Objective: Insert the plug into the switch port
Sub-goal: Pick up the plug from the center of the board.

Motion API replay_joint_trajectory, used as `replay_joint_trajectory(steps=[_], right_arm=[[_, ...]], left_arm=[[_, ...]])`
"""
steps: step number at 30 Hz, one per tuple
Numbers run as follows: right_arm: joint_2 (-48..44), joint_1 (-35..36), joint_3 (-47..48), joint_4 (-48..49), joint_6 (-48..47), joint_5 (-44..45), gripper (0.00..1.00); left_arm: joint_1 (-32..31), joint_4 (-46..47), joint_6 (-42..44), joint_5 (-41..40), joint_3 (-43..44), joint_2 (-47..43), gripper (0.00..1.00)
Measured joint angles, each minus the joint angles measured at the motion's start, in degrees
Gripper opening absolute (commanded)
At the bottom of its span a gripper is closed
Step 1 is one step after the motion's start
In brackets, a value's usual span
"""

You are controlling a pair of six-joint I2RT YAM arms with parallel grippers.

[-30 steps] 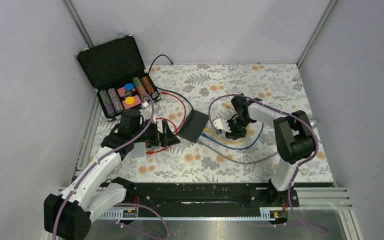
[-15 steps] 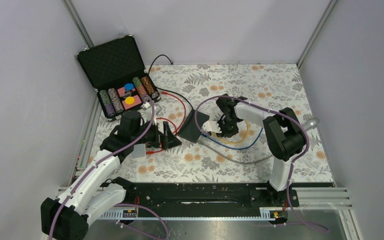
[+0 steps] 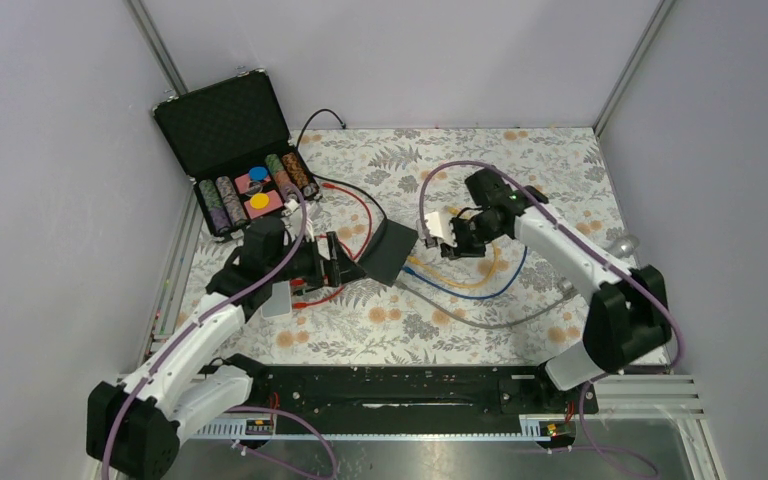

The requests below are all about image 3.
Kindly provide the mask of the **white router box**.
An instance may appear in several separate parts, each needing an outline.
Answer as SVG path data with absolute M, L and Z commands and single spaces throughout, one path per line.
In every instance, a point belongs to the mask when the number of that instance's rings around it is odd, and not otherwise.
M 262 305 L 261 315 L 267 321 L 283 321 L 292 317 L 292 288 L 289 281 L 274 283 L 270 298 Z

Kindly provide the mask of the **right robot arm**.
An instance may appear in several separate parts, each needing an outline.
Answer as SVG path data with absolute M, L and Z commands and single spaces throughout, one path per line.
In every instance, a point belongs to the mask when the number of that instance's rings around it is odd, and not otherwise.
M 507 236 L 546 259 L 589 307 L 581 339 L 541 367 L 535 402 L 557 412 L 573 388 L 624 369 L 673 338 L 667 319 L 665 282 L 654 267 L 635 268 L 578 232 L 548 199 L 532 187 L 517 188 L 492 168 L 465 181 L 478 214 L 453 218 L 447 243 L 456 258 Z

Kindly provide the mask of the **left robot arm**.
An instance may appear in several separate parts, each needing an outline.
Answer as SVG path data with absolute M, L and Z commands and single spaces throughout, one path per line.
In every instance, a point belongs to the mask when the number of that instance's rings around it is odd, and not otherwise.
M 91 391 L 87 454 L 105 471 L 159 479 L 180 447 L 217 416 L 238 405 L 256 411 L 279 404 L 268 367 L 252 359 L 228 358 L 205 380 L 193 380 L 227 339 L 261 316 L 274 284 L 299 281 L 318 290 L 364 278 L 335 233 L 325 240 L 320 245 L 305 233 L 290 240 L 275 218 L 250 224 L 185 325 L 119 383 L 102 381 Z

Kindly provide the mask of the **silver microphone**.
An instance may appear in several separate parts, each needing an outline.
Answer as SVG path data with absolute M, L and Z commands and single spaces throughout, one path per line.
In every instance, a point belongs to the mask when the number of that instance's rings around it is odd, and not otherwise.
M 606 248 L 606 251 L 616 258 L 626 259 L 631 258 L 639 246 L 639 238 L 635 235 L 627 234 L 613 240 Z

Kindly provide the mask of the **black network switch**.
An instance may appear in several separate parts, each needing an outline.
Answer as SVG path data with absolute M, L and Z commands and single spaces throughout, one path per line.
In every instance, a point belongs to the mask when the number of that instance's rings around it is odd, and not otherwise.
M 418 232 L 387 219 L 358 260 L 366 276 L 392 287 L 418 240 Z

